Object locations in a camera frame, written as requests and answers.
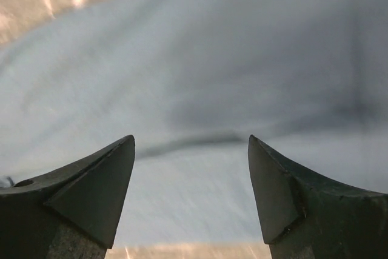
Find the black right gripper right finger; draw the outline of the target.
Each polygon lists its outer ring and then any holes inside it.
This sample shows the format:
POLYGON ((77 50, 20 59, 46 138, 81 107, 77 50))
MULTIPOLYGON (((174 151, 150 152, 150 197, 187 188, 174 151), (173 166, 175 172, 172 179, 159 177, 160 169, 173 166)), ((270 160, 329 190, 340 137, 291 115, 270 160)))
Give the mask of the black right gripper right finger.
POLYGON ((387 195, 340 183, 249 138, 249 172, 273 258, 386 258, 387 195))

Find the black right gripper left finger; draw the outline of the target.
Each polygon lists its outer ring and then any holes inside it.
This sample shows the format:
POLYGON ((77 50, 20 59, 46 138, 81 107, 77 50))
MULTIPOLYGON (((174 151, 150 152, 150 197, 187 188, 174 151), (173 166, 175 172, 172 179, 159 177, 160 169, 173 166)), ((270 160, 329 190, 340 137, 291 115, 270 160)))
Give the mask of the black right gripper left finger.
POLYGON ((1 189, 2 258, 104 258, 135 160, 128 135, 59 169, 1 189))

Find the grey-blue t-shirt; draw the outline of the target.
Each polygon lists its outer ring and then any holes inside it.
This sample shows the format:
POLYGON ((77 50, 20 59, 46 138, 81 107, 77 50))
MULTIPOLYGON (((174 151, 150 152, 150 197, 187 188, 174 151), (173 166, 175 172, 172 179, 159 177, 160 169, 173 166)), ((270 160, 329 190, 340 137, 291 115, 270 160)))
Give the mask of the grey-blue t-shirt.
POLYGON ((387 0, 106 0, 1 50, 1 174, 133 135, 120 245, 261 238, 250 135, 387 191, 387 0))

